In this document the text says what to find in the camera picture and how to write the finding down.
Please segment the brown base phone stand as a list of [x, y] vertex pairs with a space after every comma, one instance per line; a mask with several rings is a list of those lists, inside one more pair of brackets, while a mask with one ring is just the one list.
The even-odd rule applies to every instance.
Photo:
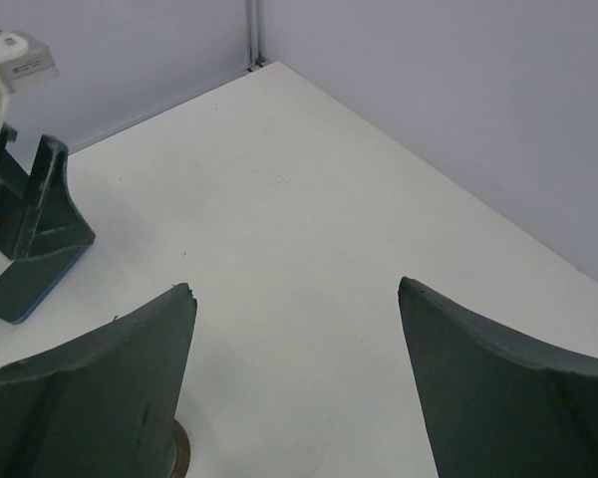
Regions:
[[170, 457], [169, 477], [185, 478], [190, 466], [191, 444], [187, 432], [177, 420], [173, 422]]

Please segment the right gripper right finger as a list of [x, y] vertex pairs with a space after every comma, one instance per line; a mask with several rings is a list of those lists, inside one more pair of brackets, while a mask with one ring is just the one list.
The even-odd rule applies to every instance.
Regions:
[[598, 477], [598, 358], [408, 277], [398, 297], [439, 476]]

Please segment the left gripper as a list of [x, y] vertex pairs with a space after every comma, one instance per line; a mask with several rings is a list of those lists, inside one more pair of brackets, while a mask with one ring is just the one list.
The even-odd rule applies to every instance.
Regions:
[[[15, 140], [9, 124], [0, 131], [0, 168], [6, 146]], [[14, 232], [13, 211], [18, 200], [0, 175], [0, 249], [13, 249], [15, 260], [42, 257], [73, 247], [89, 247], [96, 234], [75, 205], [68, 185], [69, 152], [66, 145], [43, 135], [24, 194], [24, 206]]]

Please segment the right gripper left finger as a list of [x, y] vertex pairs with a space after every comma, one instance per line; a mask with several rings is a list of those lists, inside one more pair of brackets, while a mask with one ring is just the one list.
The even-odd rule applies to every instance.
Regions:
[[0, 477], [169, 477], [197, 300], [181, 283], [0, 368]]

